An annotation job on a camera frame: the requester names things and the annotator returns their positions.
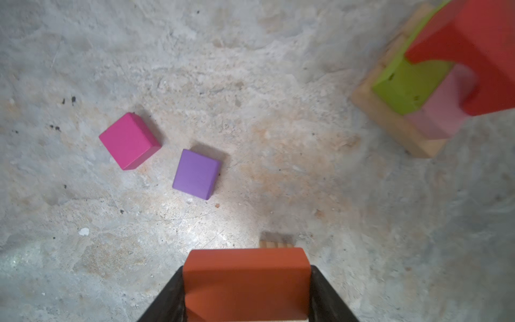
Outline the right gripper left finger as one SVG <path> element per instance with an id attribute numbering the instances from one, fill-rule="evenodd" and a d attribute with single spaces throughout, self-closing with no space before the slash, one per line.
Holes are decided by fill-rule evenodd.
<path id="1" fill-rule="evenodd" d="M 186 321 L 185 283 L 181 266 L 138 319 L 138 322 L 184 321 Z"/>

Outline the red arch block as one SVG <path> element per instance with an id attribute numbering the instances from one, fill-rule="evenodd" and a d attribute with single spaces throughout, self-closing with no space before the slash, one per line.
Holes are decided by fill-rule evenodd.
<path id="1" fill-rule="evenodd" d="M 475 89 L 463 110 L 485 115 L 514 108 L 514 2 L 454 0 L 429 20 L 405 53 L 413 64 L 443 60 L 468 67 Z"/>

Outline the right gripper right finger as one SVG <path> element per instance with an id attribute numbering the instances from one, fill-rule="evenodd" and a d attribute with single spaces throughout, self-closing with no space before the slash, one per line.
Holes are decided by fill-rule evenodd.
<path id="1" fill-rule="evenodd" d="M 309 322 L 359 322 L 336 290 L 314 265 L 311 266 Z"/>

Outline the natural wood long block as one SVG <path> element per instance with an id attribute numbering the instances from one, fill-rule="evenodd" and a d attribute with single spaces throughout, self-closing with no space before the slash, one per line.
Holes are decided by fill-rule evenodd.
<path id="1" fill-rule="evenodd" d="M 446 140 L 430 140 L 426 138 L 409 120 L 403 118 L 389 108 L 379 96 L 372 91 L 372 85 L 381 72 L 400 51 L 401 46 L 414 32 L 415 26 L 432 12 L 434 7 L 423 2 L 406 20 L 392 40 L 376 66 L 368 73 L 350 96 L 351 102 L 360 108 L 372 121 L 378 124 L 397 143 L 415 158 L 434 158 L 446 145 Z"/>

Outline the pink block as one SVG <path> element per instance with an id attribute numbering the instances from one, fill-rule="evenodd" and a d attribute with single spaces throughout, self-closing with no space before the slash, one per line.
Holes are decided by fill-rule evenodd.
<path id="1" fill-rule="evenodd" d="M 471 118 L 461 105 L 476 83 L 477 78 L 470 68 L 456 64 L 425 104 L 404 118 L 429 140 L 452 138 Z"/>

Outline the orange block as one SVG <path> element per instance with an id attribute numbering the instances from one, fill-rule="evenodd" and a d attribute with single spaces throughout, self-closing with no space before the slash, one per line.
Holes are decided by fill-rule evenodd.
<path id="1" fill-rule="evenodd" d="M 193 250 L 183 266 L 188 321 L 296 321 L 309 313 L 301 248 Z"/>

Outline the lime green block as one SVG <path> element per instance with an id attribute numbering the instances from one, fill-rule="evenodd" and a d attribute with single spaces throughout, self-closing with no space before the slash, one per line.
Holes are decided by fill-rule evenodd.
<path id="1" fill-rule="evenodd" d="M 444 1 L 432 12 L 423 16 L 421 21 L 414 25 L 413 31 L 402 32 L 400 48 L 372 85 L 372 91 L 400 115 L 418 111 L 454 66 L 452 62 L 442 60 L 428 60 L 413 64 L 405 57 L 405 52 L 422 29 L 447 3 Z"/>

